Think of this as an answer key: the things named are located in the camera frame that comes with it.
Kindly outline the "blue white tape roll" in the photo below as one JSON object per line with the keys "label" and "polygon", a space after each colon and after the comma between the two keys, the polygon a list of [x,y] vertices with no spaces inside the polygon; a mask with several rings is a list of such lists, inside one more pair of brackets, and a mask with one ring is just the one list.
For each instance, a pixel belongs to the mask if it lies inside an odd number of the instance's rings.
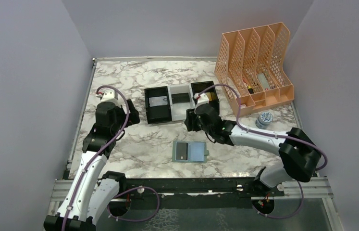
{"label": "blue white tape roll", "polygon": [[266,129],[273,121],[272,113],[268,111],[261,112],[256,119],[256,127],[260,129]]}

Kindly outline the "black tray left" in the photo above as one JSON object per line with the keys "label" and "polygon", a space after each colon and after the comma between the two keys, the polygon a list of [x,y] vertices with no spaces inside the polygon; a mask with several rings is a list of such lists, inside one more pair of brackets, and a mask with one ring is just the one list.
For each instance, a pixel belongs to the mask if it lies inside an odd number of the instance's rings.
{"label": "black tray left", "polygon": [[148,124],[171,122],[171,103],[167,86],[144,89]]}

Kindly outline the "black tray right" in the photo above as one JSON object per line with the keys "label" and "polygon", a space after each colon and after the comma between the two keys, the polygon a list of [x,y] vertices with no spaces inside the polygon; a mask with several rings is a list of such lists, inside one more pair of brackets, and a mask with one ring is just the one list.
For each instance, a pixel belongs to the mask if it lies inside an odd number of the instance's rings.
{"label": "black tray right", "polygon": [[[206,88],[213,86],[213,81],[204,81],[204,82],[192,82],[191,83],[191,89],[192,89],[192,95],[193,100],[195,102],[195,105],[197,105],[198,100],[195,98],[196,95],[201,93]],[[209,99],[209,105],[211,105],[217,113],[220,113],[220,102],[218,98],[218,94],[216,91],[216,88],[213,87],[205,92],[207,98]]]}

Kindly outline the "black credit card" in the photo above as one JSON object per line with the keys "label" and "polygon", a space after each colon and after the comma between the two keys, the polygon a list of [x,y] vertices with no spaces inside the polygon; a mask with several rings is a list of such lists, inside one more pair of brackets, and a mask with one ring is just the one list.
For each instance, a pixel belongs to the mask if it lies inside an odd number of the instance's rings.
{"label": "black credit card", "polygon": [[188,143],[177,142],[175,146],[175,160],[186,161],[188,160]]}
{"label": "black credit card", "polygon": [[172,104],[190,102],[189,93],[187,92],[172,94],[171,99],[172,99]]}

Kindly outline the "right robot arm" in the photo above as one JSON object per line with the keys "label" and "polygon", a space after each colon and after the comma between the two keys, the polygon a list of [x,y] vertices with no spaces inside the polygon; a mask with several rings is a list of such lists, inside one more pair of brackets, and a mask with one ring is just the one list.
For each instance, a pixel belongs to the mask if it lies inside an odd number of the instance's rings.
{"label": "right robot arm", "polygon": [[322,156],[299,128],[287,132],[242,128],[236,121],[221,119],[208,103],[187,109],[185,126],[188,131],[205,132],[215,143],[248,146],[280,156],[280,162],[263,167],[255,177],[251,188],[260,196],[284,181],[309,182]]}

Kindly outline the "grey item in organizer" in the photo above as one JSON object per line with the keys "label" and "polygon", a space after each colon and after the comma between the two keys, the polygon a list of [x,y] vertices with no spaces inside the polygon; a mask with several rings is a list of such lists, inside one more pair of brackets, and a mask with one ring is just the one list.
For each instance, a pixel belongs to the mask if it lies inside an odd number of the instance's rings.
{"label": "grey item in organizer", "polygon": [[269,82],[267,81],[267,78],[264,73],[257,74],[257,78],[258,78],[263,90],[267,91],[267,90],[271,89]]}

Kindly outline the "black mounting rail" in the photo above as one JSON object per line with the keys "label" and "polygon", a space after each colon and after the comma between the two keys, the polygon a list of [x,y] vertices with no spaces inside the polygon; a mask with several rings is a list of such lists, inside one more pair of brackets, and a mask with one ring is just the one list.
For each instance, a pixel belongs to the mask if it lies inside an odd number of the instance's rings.
{"label": "black mounting rail", "polygon": [[106,179],[117,182],[118,193],[129,189],[128,196],[121,195],[118,198],[131,200],[154,196],[155,194],[146,187],[153,188],[159,196],[199,196],[209,193],[234,193],[237,196],[282,196],[284,193],[276,187],[270,189],[262,186],[254,177],[227,177],[227,178],[127,178],[124,173],[108,171],[97,180],[97,186]]}

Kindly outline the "orange file organizer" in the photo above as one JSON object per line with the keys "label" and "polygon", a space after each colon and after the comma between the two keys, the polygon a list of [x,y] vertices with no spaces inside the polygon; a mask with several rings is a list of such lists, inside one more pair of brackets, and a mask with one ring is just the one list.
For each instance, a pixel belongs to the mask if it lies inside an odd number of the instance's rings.
{"label": "orange file organizer", "polygon": [[[214,73],[235,115],[245,116],[290,104],[294,85],[283,70],[290,31],[283,22],[222,34]],[[264,73],[270,90],[257,74]],[[254,94],[249,94],[249,84]]]}

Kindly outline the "gold card in tray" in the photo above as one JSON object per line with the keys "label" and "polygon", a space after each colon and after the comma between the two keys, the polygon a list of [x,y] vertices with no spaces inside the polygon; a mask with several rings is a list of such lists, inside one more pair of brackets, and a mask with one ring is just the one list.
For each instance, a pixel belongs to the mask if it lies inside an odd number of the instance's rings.
{"label": "gold card in tray", "polygon": [[217,96],[214,92],[206,92],[205,94],[208,97],[210,102],[217,100]]}

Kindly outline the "white tray middle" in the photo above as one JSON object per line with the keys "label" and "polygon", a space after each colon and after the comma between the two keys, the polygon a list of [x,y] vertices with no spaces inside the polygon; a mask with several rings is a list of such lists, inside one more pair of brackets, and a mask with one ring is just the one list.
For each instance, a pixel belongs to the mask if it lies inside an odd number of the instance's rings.
{"label": "white tray middle", "polygon": [[[176,103],[172,104],[171,95],[176,93],[189,93],[190,102],[189,103]],[[194,109],[195,102],[193,100],[191,84],[177,84],[171,85],[168,87],[169,100],[170,100],[170,109],[172,121],[182,121],[186,119],[186,110]]]}

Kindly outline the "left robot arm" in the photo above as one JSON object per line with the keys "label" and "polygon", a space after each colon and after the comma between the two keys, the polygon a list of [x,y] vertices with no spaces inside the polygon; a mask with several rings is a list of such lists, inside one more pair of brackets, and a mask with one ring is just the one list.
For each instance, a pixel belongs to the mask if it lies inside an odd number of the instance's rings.
{"label": "left robot arm", "polygon": [[119,106],[116,100],[97,105],[95,123],[83,140],[78,172],[63,203],[54,216],[46,216],[47,231],[94,231],[96,223],[113,197],[126,193],[124,173],[111,172],[100,190],[94,191],[101,170],[124,129],[140,122],[139,112],[131,100]]}

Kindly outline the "black tray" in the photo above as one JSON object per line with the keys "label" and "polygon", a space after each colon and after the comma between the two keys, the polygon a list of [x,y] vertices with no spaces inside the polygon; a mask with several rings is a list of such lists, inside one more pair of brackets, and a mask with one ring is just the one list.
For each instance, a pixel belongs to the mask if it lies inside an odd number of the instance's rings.
{"label": "black tray", "polygon": [[[213,81],[204,81],[204,82],[192,82],[191,83],[191,89],[192,89],[192,95],[193,100],[195,102],[195,105],[197,105],[198,100],[195,98],[196,95],[201,93],[206,88],[213,86]],[[220,102],[218,98],[218,94],[216,91],[216,88],[213,87],[205,92],[207,98],[209,99],[209,105],[211,105],[217,113],[220,113]]]}
{"label": "black tray", "polygon": [[171,122],[171,103],[167,86],[144,89],[148,124]]}

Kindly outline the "yellow marker in organizer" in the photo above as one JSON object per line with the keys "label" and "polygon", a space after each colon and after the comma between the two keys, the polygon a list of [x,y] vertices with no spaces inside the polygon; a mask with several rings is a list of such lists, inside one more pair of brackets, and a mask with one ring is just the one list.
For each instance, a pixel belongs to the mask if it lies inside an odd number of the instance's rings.
{"label": "yellow marker in organizer", "polygon": [[254,94],[254,89],[249,84],[247,84],[247,89],[249,94]]}

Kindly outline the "green card holder wallet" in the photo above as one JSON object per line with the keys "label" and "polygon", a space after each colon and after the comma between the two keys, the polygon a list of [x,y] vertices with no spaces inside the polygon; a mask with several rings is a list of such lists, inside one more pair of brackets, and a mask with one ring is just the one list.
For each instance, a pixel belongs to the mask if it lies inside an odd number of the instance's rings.
{"label": "green card holder wallet", "polygon": [[[188,160],[186,161],[177,161],[175,160],[175,146],[177,142],[187,142],[188,143]],[[206,142],[201,141],[174,141],[173,142],[173,153],[172,161],[178,163],[206,163],[207,156],[209,151],[207,149]]]}

